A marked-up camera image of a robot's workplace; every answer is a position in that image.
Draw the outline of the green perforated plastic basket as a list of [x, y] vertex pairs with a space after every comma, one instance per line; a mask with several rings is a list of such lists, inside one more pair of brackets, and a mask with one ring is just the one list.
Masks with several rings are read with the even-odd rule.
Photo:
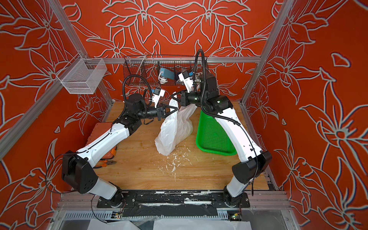
[[234, 156], [236, 149], [222, 126], [211, 116], [200, 112], [196, 145], [203, 152]]

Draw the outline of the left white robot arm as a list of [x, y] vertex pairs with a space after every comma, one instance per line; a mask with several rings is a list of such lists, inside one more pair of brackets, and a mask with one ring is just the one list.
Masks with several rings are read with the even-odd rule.
[[145, 119], [167, 118], [178, 106], [154, 102], [147, 104], [140, 94], [125, 100], [121, 115], [96, 140], [76, 152], [68, 151], [62, 159], [62, 179], [80, 194], [93, 194], [112, 201], [117, 206], [123, 199], [121, 190], [95, 173], [94, 167], [113, 147], [131, 136]]

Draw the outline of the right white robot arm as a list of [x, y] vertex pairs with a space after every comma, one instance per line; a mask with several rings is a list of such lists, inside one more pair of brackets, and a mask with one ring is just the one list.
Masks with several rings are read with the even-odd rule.
[[271, 153], [262, 150], [250, 137], [230, 99], [219, 93], [214, 75], [203, 72], [199, 76], [199, 83], [195, 82], [195, 74], [187, 71], [179, 73], [178, 78], [186, 87], [178, 92], [180, 105], [194, 104], [200, 107], [204, 114], [221, 125], [235, 147], [240, 162], [232, 167], [233, 177], [223, 192], [226, 205], [234, 207], [240, 203], [245, 188], [265, 171], [271, 162]]

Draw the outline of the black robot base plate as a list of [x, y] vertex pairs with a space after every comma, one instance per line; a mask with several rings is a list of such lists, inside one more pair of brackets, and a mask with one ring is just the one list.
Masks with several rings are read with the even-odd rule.
[[221, 217], [249, 208], [246, 193], [239, 198], [222, 190], [123, 190], [115, 202], [98, 198], [98, 209], [113, 209], [121, 217]]

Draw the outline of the white lemon-print plastic bag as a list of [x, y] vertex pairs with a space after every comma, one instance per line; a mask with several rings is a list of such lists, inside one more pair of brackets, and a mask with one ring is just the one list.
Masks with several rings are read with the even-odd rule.
[[158, 153], [168, 156], [180, 142], [192, 134], [194, 128], [190, 117], [196, 109], [195, 104], [181, 106], [164, 120], [155, 139]]

